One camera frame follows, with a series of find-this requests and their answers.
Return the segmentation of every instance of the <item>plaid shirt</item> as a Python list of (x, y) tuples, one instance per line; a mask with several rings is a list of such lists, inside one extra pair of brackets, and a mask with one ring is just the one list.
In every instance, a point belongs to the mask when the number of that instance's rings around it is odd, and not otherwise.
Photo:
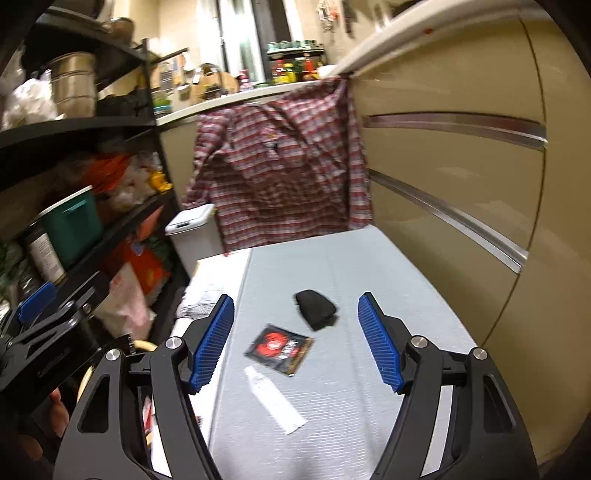
[(345, 79), (199, 115), (193, 164), (183, 206), (214, 203), (228, 251), (361, 228), (372, 220)]

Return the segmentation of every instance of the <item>gray tabletop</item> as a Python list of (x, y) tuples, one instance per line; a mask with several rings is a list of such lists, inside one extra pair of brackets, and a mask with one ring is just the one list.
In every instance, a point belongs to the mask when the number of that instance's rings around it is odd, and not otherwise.
[[(312, 332), (294, 294), (316, 290), (339, 308), (332, 327)], [(385, 385), (357, 319), (370, 291), (384, 313), (439, 348), (467, 353), (474, 341), (435, 288), (377, 228), (253, 249), (236, 300), (215, 408), (210, 450), (225, 480), (367, 479), (374, 471), (402, 397)], [(267, 323), (315, 338), (293, 377), (243, 355)], [(244, 368), (270, 378), (307, 419), (286, 435), (251, 393)], [(424, 473), (435, 470), (447, 433), (444, 387)]]

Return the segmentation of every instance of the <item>blue ribbed pad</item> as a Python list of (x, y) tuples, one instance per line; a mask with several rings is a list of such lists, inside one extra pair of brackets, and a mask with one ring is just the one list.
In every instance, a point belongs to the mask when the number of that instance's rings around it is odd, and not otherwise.
[(400, 374), (400, 354), (384, 329), (378, 312), (371, 305), (367, 295), (359, 297), (357, 314), (365, 339), (368, 341), (379, 373), (382, 375), (382, 380), (385, 384), (390, 385), (395, 392), (398, 391), (404, 385)]
[(207, 385), (212, 379), (213, 371), (233, 324), (234, 301), (227, 297), (195, 352), (190, 384), (196, 391), (200, 391), (201, 387)]

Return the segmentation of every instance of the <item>silver screw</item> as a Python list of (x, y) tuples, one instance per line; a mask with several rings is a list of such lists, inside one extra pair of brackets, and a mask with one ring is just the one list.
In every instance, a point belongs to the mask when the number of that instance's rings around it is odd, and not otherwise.
[(166, 348), (170, 348), (171, 350), (174, 350), (175, 348), (178, 348), (181, 346), (181, 343), (183, 343), (183, 341), (179, 338), (179, 337), (171, 337), (168, 340), (166, 340)]
[(119, 355), (121, 355), (121, 352), (118, 349), (113, 348), (109, 350), (105, 356), (109, 362), (112, 362), (113, 360), (117, 360)]
[(425, 337), (413, 337), (410, 342), (417, 348), (425, 348), (429, 343)]
[(486, 360), (488, 358), (488, 353), (482, 348), (475, 348), (472, 353), (478, 360)]

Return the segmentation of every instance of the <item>teal storage box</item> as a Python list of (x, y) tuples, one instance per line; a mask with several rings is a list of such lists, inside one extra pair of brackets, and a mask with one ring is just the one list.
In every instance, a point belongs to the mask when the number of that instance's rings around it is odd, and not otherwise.
[(103, 235), (92, 187), (86, 187), (43, 210), (37, 217), (65, 269)]

